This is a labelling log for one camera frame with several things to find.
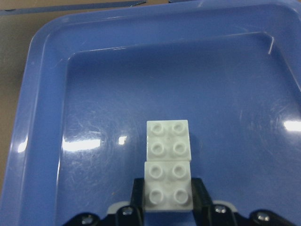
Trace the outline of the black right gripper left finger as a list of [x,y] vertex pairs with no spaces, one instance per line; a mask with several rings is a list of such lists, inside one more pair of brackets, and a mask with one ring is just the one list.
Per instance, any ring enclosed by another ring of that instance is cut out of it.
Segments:
[[129,204],[120,206],[112,214],[110,226],[143,226],[145,204],[144,178],[135,178]]

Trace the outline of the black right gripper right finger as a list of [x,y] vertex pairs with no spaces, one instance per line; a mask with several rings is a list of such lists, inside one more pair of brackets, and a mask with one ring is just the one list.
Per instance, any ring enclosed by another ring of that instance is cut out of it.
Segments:
[[198,226],[236,226],[232,210],[225,204],[214,204],[202,179],[191,179],[193,216]]

